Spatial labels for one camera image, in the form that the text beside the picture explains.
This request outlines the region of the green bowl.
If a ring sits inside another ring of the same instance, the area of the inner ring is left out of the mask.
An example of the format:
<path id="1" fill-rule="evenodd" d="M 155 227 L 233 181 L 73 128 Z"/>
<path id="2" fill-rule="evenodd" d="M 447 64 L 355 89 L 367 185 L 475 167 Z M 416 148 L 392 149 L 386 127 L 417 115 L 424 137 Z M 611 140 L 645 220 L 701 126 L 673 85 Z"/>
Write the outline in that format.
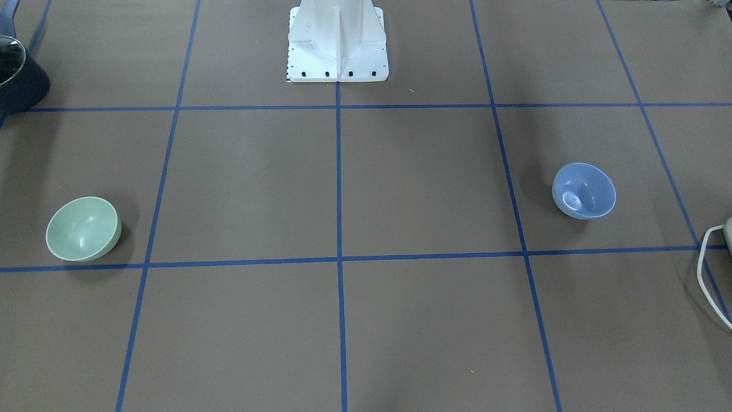
<path id="1" fill-rule="evenodd" d="M 97 196 L 66 203 L 52 216 L 45 244 L 53 256 L 67 262 L 89 262 L 107 255 L 121 237 L 115 206 Z"/>

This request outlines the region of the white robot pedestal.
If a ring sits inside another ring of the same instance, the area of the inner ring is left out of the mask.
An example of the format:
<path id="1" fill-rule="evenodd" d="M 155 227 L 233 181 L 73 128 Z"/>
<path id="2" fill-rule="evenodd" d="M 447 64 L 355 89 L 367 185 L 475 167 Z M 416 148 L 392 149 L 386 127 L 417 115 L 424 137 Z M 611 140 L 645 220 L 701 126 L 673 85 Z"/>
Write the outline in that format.
<path id="1" fill-rule="evenodd" d="M 371 1 L 302 1 L 289 11 L 286 80 L 382 82 L 389 78 L 384 10 Z"/>

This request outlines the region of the blue bowl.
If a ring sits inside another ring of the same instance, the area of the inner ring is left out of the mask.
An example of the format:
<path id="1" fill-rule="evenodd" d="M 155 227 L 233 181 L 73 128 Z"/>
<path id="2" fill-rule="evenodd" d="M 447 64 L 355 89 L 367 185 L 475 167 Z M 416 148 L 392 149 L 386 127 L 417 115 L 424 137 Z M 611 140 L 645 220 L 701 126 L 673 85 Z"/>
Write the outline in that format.
<path id="1" fill-rule="evenodd" d="M 565 215 L 587 221 L 611 213 L 617 193 L 611 178 L 601 169 L 588 163 L 570 163 L 557 171 L 552 199 Z"/>

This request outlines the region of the glass pot lid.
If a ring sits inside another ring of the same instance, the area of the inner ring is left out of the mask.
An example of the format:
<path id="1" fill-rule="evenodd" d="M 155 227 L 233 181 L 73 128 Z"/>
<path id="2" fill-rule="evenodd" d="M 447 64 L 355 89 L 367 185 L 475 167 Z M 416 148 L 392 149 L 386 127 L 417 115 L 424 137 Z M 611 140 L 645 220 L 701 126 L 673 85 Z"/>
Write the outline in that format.
<path id="1" fill-rule="evenodd" d="M 18 39 L 1 35 L 1 86 L 20 74 L 26 59 L 26 49 Z"/>

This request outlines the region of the white appliance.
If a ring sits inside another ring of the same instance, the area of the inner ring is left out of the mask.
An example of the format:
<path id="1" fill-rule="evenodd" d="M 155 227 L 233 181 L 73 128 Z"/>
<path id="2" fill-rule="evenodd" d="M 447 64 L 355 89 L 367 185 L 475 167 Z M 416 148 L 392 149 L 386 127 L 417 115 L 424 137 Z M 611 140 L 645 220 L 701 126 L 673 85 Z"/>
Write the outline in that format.
<path id="1" fill-rule="evenodd" d="M 722 235 L 725 240 L 727 250 L 732 254 L 732 217 L 728 218 L 722 225 Z"/>

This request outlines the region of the dark blue saucepan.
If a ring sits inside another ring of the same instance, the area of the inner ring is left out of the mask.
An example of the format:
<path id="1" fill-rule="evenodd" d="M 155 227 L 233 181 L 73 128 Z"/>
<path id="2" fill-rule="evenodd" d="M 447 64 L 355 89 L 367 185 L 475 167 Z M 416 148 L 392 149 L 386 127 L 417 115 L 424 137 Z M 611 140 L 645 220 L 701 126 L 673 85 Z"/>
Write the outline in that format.
<path id="1" fill-rule="evenodd" d="M 17 38 L 15 30 L 15 14 L 19 1 L 5 1 L 1 11 L 1 35 Z M 26 45 L 27 59 L 20 74 L 1 86 L 1 115 L 2 117 L 18 114 L 31 109 L 47 95 L 50 89 L 50 79 L 47 73 L 32 57 Z"/>

